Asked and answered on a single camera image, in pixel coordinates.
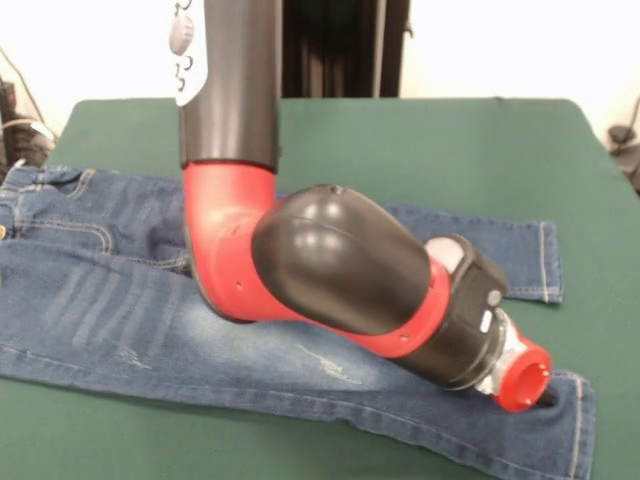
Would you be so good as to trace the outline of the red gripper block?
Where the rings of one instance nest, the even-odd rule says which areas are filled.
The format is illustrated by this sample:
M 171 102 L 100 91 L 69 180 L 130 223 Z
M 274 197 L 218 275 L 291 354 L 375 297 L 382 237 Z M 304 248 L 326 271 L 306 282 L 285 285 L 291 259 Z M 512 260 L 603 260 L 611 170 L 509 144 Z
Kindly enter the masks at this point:
M 528 410 L 537 401 L 539 407 L 554 407 L 557 396 L 549 383 L 551 367 L 544 348 L 519 334 L 510 336 L 494 370 L 498 374 L 496 402 L 511 413 Z

